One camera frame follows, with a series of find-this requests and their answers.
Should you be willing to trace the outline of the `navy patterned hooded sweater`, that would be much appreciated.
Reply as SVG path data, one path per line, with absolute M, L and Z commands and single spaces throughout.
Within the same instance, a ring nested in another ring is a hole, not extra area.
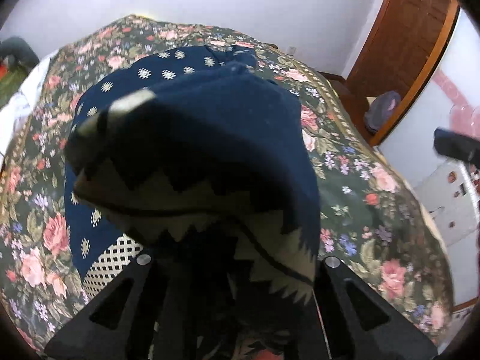
M 320 196 L 300 100 L 244 46 L 140 58 L 88 88 L 65 154 L 81 277 L 128 236 L 165 263 L 167 359 L 291 359 L 312 300 Z

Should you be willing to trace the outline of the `purple grey bag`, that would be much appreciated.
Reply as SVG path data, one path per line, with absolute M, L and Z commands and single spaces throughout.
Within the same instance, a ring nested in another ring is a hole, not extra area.
M 401 96 L 395 91 L 388 91 L 376 97 L 364 114 L 366 129 L 372 134 L 377 133 L 390 119 L 400 101 Z

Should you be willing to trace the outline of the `green floral bedspread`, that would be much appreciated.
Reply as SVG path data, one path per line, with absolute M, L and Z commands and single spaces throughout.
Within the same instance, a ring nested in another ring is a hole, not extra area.
M 333 254 L 435 344 L 452 320 L 452 274 L 429 212 L 375 153 L 318 72 L 230 28 L 130 15 L 46 59 L 33 111 L 14 135 L 1 174 L 1 306 L 26 343 L 41 351 L 92 293 L 73 266 L 64 207 L 64 148 L 81 95 L 108 73 L 176 47 L 253 50 L 256 74 L 302 104 L 304 142 L 321 195 L 320 255 Z

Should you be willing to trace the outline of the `brown wooden wardrobe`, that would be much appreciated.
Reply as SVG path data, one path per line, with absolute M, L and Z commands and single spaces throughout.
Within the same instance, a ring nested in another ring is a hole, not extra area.
M 356 96 L 394 90 L 400 104 L 368 138 L 380 144 L 405 116 L 433 75 L 459 13 L 457 0 L 384 0 L 346 87 Z

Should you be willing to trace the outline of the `white cloth on bed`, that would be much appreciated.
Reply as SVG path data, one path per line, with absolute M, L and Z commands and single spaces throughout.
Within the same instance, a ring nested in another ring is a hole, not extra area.
M 19 89 L 1 109 L 1 164 L 6 157 L 11 141 L 26 123 L 27 117 L 37 104 L 46 81 L 50 62 L 58 54 L 58 49 L 44 57 L 26 77 Z

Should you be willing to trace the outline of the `grey pillow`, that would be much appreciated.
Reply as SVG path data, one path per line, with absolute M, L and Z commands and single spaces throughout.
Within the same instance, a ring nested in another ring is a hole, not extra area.
M 1 63 L 8 68 L 20 65 L 33 69 L 39 63 L 39 58 L 23 38 L 9 37 L 1 41 Z

